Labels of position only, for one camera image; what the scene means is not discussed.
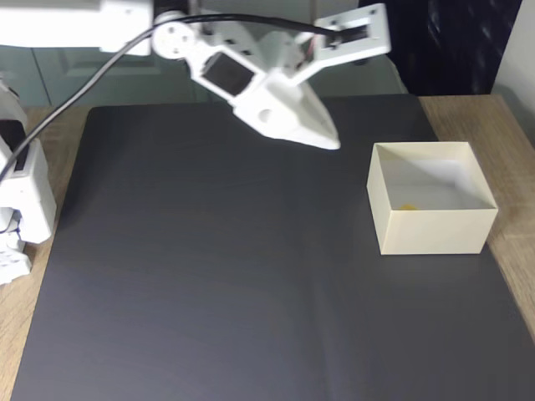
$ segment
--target dark gray mat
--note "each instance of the dark gray mat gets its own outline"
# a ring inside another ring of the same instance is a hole
[[[337,152],[224,104],[92,111],[13,400],[534,400],[487,248],[379,254],[372,144],[436,140],[418,99],[326,105]]]

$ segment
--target black cable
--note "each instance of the black cable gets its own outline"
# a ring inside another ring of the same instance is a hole
[[[30,143],[37,138],[41,132],[60,114],[62,114],[66,109],[72,106],[78,99],[84,96],[91,88],[93,88],[97,82],[111,69],[115,63],[117,63],[125,54],[127,54],[133,47],[137,46],[139,43],[144,41],[147,38],[152,36],[152,33],[160,25],[169,23],[172,21],[177,21],[181,23],[214,23],[222,21],[239,21],[244,23],[263,23],[267,25],[274,25],[276,27],[293,29],[301,32],[310,32],[316,33],[319,35],[327,35],[330,37],[338,37],[343,34],[344,31],[333,31],[331,29],[316,27],[307,23],[299,23],[297,21],[290,21],[283,18],[275,17],[261,17],[258,15],[249,15],[249,14],[199,14],[199,15],[190,15],[186,17],[176,18],[164,23],[157,24],[152,28],[147,29],[143,33],[140,33],[138,36],[133,38],[128,42],[121,50],[114,54],[99,70],[82,86],[75,94],[70,98],[65,100],[56,110],[51,114],[45,117],[39,124],[35,126],[34,129],[30,131],[28,136],[17,146],[17,148],[12,152],[11,156],[8,159],[8,162],[3,167],[2,172],[0,173],[0,183],[6,177],[11,166],[17,161],[18,156],[23,152],[23,150],[30,145]]]

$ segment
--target white plastic part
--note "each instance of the white plastic part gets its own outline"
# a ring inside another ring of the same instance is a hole
[[[0,0],[0,45],[116,52],[152,26],[152,0]],[[129,54],[147,55],[147,39]]]
[[[39,244],[52,235],[56,202],[48,183],[43,147],[32,142],[24,168],[13,171],[0,183],[0,207],[20,211],[20,238]]]
[[[156,23],[173,17],[175,13],[163,14]],[[235,22],[212,23],[210,31],[203,34],[191,25],[163,23],[155,31],[153,47],[162,57],[184,58],[191,78],[224,98],[234,114],[260,134],[329,150],[340,147],[333,121],[314,91],[288,77],[290,66],[303,58],[292,37],[274,32],[257,43]],[[247,87],[238,94],[228,93],[206,78],[209,61],[218,54],[252,73]]]
[[[0,235],[0,285],[30,273],[32,264],[23,253],[24,242],[16,232]]]
[[[172,18],[183,17],[179,12],[170,12],[159,16],[155,23],[163,23]],[[184,58],[195,51],[197,34],[191,25],[170,21],[155,29],[152,35],[152,48],[162,58],[169,60]]]
[[[315,25],[338,31],[366,27],[367,38],[330,45],[329,39],[325,36],[316,35],[313,39],[313,60],[303,63],[293,74],[293,82],[296,84],[309,79],[326,67],[371,58],[390,51],[388,18],[386,6],[382,3],[320,18]]]
[[[17,97],[0,81],[0,119],[13,119],[26,124],[26,115]],[[0,138],[0,169],[12,152]],[[23,241],[40,243],[48,239],[54,226],[56,202],[48,182],[48,165],[43,147],[35,140],[28,148],[22,170],[11,167],[0,182],[0,221],[3,226],[13,210],[21,213],[20,238]]]

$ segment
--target small yellow object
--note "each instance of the small yellow object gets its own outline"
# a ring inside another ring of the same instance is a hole
[[[403,205],[402,207],[400,207],[400,208],[398,209],[398,211],[418,211],[418,210],[419,210],[419,209],[418,209],[416,206],[411,205],[411,204],[409,204],[409,203]]]

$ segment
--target white wall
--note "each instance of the white wall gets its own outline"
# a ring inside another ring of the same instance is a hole
[[[493,93],[501,94],[535,144],[535,0],[523,0]]]

